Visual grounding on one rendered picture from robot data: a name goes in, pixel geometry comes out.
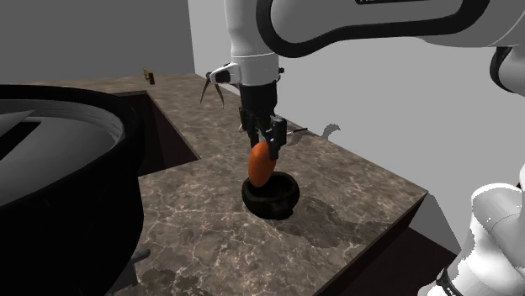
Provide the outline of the large black round pot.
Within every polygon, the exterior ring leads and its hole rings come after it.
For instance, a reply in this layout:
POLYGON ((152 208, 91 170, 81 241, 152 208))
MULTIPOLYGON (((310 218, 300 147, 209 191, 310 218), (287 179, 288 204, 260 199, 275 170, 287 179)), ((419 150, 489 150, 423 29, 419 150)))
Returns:
POLYGON ((141 236, 144 146, 123 98, 0 85, 0 296, 105 296, 141 236))

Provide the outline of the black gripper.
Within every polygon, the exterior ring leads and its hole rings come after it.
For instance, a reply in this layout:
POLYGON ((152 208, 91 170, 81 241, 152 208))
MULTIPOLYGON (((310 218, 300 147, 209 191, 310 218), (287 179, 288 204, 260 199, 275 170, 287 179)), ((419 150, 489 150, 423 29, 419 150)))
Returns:
POLYGON ((269 157, 278 159, 280 148, 287 143, 287 120, 274 115, 278 102, 277 82, 258 86, 240 85, 241 106, 239 114, 241 131, 246 131, 253 148, 259 142, 258 123, 265 128, 264 138, 268 144, 269 157))

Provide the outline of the small black bowl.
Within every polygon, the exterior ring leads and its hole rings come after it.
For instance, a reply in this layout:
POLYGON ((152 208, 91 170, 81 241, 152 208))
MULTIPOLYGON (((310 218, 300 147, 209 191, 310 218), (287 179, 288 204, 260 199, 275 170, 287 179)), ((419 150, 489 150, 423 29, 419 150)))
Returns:
POLYGON ((300 198, 296 180, 286 172, 272 172, 261 187, 254 187, 247 178, 241 188, 243 203, 247 209, 262 219, 287 219, 293 214, 300 198))

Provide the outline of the orange oval fruit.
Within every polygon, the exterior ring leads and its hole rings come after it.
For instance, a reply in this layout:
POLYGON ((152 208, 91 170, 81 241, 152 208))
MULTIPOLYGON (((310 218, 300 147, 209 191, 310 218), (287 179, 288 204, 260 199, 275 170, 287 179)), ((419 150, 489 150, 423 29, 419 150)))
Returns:
POLYGON ((248 161, 248 178, 251 185, 256 188, 265 185, 275 166, 276 161, 270 159, 268 143, 259 141, 252 147, 248 161))

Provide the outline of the dark sink basin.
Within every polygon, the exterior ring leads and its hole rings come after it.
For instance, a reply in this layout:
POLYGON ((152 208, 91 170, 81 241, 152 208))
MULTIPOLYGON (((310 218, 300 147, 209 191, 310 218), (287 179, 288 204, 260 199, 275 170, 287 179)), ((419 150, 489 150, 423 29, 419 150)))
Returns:
POLYGON ((146 144, 139 177, 200 159, 146 90, 114 92, 114 95, 127 99, 144 121, 146 144))

